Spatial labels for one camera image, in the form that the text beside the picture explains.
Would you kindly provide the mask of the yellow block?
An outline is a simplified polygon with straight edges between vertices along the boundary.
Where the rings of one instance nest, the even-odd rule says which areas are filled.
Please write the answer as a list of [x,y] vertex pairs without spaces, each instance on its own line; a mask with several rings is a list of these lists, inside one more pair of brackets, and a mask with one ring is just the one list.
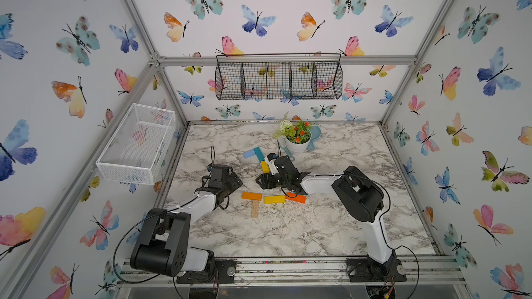
[[260,162],[260,165],[264,174],[271,173],[268,162],[262,161]]
[[264,197],[265,204],[280,204],[285,203],[284,195],[266,196]]

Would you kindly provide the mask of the light blue block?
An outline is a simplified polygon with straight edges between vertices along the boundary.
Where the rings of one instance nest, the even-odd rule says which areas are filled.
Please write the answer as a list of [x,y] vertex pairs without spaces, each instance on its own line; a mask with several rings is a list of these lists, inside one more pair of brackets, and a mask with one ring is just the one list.
[[247,151],[247,152],[244,152],[244,153],[243,153],[243,157],[244,157],[245,159],[249,159],[249,158],[251,158],[251,157],[253,157],[253,156],[256,156],[256,152],[255,152],[254,149],[252,149],[252,150],[250,150],[250,151]]

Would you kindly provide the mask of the teal block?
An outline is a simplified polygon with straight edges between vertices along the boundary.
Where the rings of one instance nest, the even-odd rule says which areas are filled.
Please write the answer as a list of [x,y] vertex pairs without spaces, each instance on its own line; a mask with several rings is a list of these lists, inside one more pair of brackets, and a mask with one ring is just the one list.
[[264,155],[262,151],[260,150],[260,148],[254,148],[254,152],[260,162],[263,162],[265,160]]

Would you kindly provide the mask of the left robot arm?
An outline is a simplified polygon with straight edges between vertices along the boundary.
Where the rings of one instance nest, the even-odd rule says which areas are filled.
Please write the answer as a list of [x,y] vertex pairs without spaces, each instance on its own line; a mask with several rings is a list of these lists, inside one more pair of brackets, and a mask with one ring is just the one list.
[[202,177],[202,186],[181,206],[165,210],[154,208],[144,218],[137,243],[130,257],[135,270],[202,282],[216,274],[212,251],[190,246],[191,226],[214,210],[227,209],[229,197],[242,186],[233,168],[211,166]]

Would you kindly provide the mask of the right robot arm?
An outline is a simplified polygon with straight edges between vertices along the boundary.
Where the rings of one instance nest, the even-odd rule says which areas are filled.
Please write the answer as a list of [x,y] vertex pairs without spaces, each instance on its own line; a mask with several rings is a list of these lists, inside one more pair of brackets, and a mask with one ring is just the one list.
[[355,166],[340,174],[299,172],[289,156],[273,159],[270,172],[256,178],[263,189],[281,188],[289,197],[336,194],[347,213],[361,223],[367,256],[346,261],[351,282],[405,282],[407,276],[395,249],[389,246],[383,222],[385,194]]

